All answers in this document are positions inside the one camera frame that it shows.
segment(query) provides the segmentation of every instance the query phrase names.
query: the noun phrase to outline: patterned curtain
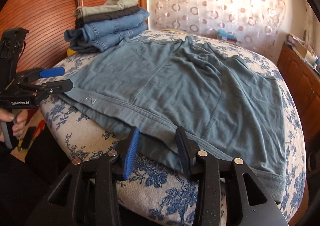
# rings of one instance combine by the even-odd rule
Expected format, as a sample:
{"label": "patterned curtain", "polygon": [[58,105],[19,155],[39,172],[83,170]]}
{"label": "patterned curtain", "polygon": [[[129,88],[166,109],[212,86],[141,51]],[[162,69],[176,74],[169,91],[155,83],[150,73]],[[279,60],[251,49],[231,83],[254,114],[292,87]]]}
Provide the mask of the patterned curtain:
{"label": "patterned curtain", "polygon": [[222,28],[238,44],[272,54],[284,20],[284,0],[148,0],[151,30],[177,29],[215,38]]}

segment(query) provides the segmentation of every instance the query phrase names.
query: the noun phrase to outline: stack of folded clothes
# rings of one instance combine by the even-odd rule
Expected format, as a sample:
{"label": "stack of folded clothes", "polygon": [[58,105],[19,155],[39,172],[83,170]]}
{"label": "stack of folded clothes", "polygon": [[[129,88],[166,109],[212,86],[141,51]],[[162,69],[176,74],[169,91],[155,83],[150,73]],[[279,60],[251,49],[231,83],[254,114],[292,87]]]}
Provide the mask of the stack of folded clothes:
{"label": "stack of folded clothes", "polygon": [[102,6],[78,7],[76,27],[66,30],[64,39],[79,53],[104,52],[147,29],[144,21],[150,14],[137,4],[138,0],[108,0]]}

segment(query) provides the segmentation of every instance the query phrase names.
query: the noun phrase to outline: white logo print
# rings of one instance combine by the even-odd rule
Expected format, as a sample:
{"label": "white logo print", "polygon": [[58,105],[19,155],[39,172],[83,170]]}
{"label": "white logo print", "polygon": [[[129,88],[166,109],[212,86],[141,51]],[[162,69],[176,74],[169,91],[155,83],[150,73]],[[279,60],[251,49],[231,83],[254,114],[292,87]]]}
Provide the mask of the white logo print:
{"label": "white logo print", "polygon": [[91,100],[91,103],[94,104],[97,98],[91,97],[90,95],[86,98],[87,100]]}
{"label": "white logo print", "polygon": [[16,101],[16,102],[11,102],[11,105],[29,105],[29,101]]}

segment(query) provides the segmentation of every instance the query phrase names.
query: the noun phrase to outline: folded jeans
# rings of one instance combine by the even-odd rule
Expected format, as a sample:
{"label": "folded jeans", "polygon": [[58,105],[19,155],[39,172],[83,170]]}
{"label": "folded jeans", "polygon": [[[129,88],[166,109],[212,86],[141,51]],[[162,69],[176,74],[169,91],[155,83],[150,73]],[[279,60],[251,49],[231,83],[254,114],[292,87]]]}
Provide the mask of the folded jeans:
{"label": "folded jeans", "polygon": [[85,24],[82,28],[76,30],[66,30],[64,39],[67,42],[74,40],[82,42],[94,41],[108,34],[137,27],[141,22],[146,20],[149,15],[148,11],[140,8],[137,13],[132,15]]}
{"label": "folded jeans", "polygon": [[112,33],[100,37],[97,40],[84,42],[79,40],[73,40],[70,42],[70,49],[80,52],[89,53],[96,52],[94,48],[98,49],[100,52],[104,52],[107,49],[119,44],[124,37],[133,38],[147,29],[148,25],[145,22],[140,23],[137,27],[124,30],[117,33]]}

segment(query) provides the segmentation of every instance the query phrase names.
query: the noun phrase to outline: finger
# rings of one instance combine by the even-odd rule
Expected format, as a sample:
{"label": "finger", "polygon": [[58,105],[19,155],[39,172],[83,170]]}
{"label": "finger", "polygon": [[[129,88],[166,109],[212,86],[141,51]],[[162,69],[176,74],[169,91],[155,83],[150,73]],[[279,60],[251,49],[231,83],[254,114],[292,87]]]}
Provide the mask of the finger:
{"label": "finger", "polygon": [[15,123],[12,127],[12,131],[13,132],[18,132],[21,129],[23,129],[26,126],[26,122],[22,122],[22,123]]}
{"label": "finger", "polygon": [[4,142],[4,136],[3,136],[3,133],[2,133],[1,126],[0,126],[0,141]]}
{"label": "finger", "polygon": [[4,122],[11,122],[14,119],[14,115],[2,108],[0,108],[0,120]]}
{"label": "finger", "polygon": [[20,137],[20,136],[23,135],[24,130],[25,130],[25,127],[23,127],[23,129],[21,129],[21,130],[19,130],[19,131],[17,131],[17,132],[14,132],[13,135],[14,135],[15,137]]}
{"label": "finger", "polygon": [[17,123],[22,123],[26,121],[28,118],[28,110],[23,109],[18,115],[17,115]]}

